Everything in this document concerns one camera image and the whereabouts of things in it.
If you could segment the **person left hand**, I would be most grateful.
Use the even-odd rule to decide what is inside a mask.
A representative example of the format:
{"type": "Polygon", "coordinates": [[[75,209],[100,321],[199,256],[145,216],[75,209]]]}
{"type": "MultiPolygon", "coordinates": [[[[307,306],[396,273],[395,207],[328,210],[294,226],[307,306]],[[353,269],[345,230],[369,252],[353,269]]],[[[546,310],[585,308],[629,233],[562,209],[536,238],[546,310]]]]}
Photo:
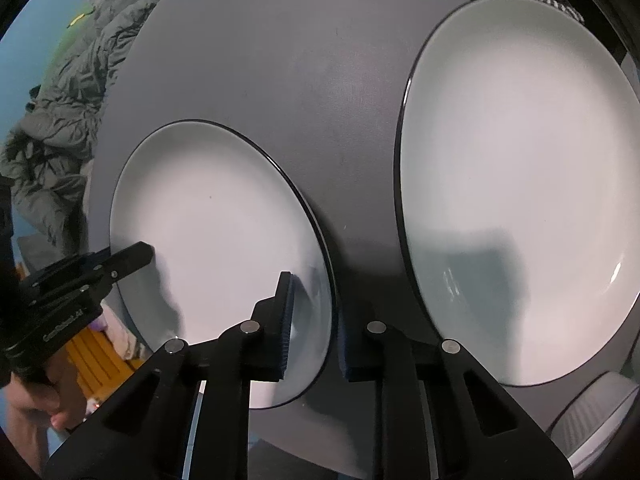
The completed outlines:
{"type": "Polygon", "coordinates": [[[49,457],[47,431],[75,428],[85,418],[87,400],[77,382],[77,368],[64,348],[44,364],[49,383],[25,382],[11,374],[6,396],[8,438],[35,474],[42,474],[49,457]]]}

